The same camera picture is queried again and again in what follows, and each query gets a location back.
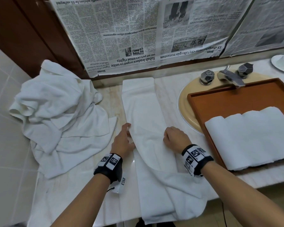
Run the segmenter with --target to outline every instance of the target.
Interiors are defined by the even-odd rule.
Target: white fabric
[[[39,76],[22,84],[10,114],[23,121],[39,171],[52,178],[104,149],[117,118],[96,105],[102,95],[91,80],[81,80],[45,60]]]
[[[205,122],[228,170],[284,159],[284,114],[276,107]]]
[[[134,158],[145,224],[199,216],[206,206],[209,184],[204,178],[177,172],[174,153],[163,143],[166,123],[154,79],[124,80],[122,101],[137,148]]]

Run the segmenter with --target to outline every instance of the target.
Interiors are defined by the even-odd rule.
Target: white towel
[[[228,170],[284,159],[284,114],[276,107],[205,122]]]
[[[52,178],[104,149],[117,118],[96,105],[102,95],[91,80],[81,80],[45,60],[39,76],[22,84],[10,114],[23,121],[39,171]]]
[[[174,153],[163,143],[166,123],[154,79],[124,80],[122,101],[137,148],[134,158],[145,224],[199,216],[206,206],[209,184],[204,178],[177,172]]]

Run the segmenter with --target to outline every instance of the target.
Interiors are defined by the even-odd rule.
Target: black cord
[[[224,204],[223,204],[223,202],[222,202],[222,210],[223,210],[223,217],[224,217],[225,227],[227,227],[226,219],[225,219],[225,213],[224,213]]]
[[[111,189],[114,189],[115,187],[112,187],[112,188],[110,188],[108,191],[110,191]],[[108,192],[108,191],[106,191],[106,192]]]

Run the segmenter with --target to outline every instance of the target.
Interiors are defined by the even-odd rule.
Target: orange tray
[[[226,118],[247,111],[260,111],[267,107],[277,107],[284,114],[284,83],[279,79],[262,80],[246,84],[191,93],[187,100],[200,124],[206,140],[218,164],[226,168],[205,122],[216,116]]]

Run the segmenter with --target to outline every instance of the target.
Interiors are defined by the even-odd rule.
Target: sink basin
[[[215,79],[212,81],[212,83],[208,86],[204,86],[199,82],[199,77],[191,81],[188,85],[186,85],[182,91],[180,92],[180,95],[178,97],[178,108],[179,112],[184,118],[184,120],[196,131],[202,133],[201,127],[195,117],[195,114],[193,113],[193,110],[191,106],[189,105],[187,101],[187,95],[189,93],[195,93],[195,92],[201,92],[201,91],[207,91],[215,88],[220,87],[226,87],[228,85],[231,85],[229,81],[220,81],[217,78],[217,72],[215,72]],[[269,76],[265,76],[256,72],[252,72],[248,75],[246,79],[243,79],[244,83],[252,83],[256,81],[261,80],[268,80],[271,79]]]

